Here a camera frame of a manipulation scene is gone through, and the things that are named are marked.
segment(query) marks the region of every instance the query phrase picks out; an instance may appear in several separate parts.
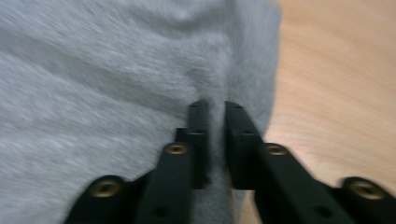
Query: cloth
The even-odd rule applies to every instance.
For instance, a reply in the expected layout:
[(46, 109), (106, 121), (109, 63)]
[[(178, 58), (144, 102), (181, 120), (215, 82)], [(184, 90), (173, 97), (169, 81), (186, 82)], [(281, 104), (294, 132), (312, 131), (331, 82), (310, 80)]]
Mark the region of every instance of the cloth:
[(210, 105), (210, 184), (194, 223), (235, 223), (224, 101), (264, 132), (279, 9), (264, 0), (0, 0), (0, 223), (62, 223), (95, 178), (133, 180)]

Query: gray towel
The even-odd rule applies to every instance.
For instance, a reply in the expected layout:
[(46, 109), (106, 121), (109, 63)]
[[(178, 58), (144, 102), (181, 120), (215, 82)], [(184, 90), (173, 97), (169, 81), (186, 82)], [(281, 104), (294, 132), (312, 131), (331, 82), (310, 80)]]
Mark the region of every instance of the gray towel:
[(234, 223), (223, 102), (265, 130), (279, 20), (264, 0), (0, 0), (0, 223), (62, 223), (96, 177), (141, 176), (201, 99), (213, 164), (193, 219)]

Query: wooden surface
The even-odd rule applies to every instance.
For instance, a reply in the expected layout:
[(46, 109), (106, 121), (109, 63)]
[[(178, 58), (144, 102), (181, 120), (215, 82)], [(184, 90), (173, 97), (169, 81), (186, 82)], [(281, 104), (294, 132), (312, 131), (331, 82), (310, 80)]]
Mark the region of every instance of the wooden surface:
[[(396, 195), (396, 2), (279, 0), (276, 105), (266, 140), (317, 179), (379, 182)], [(260, 223), (247, 198), (240, 223)]]

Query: wood grain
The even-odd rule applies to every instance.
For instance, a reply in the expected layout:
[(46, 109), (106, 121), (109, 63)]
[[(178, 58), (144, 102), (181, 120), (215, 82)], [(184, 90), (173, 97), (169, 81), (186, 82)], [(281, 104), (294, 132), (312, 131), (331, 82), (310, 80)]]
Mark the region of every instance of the wood grain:
[[(364, 176), (396, 195), (396, 2), (279, 0), (276, 104), (265, 139), (317, 179)], [(247, 197), (241, 224), (260, 223)]]

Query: brass screw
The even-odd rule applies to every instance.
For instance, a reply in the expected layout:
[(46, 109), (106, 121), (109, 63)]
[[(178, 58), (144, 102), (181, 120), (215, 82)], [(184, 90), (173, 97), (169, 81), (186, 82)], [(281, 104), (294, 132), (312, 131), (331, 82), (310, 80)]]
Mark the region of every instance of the brass screw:
[(274, 156), (282, 156), (288, 153), (288, 151), (280, 146), (270, 146), (266, 148), (268, 153)]
[(174, 155), (179, 155), (187, 152), (187, 148), (180, 145), (173, 145), (166, 149), (166, 152)]
[(114, 180), (104, 180), (91, 187), (90, 194), (96, 198), (111, 197), (120, 191), (120, 183)]
[(382, 189), (368, 182), (357, 181), (352, 183), (349, 187), (353, 192), (365, 199), (379, 200), (385, 197), (385, 193)]

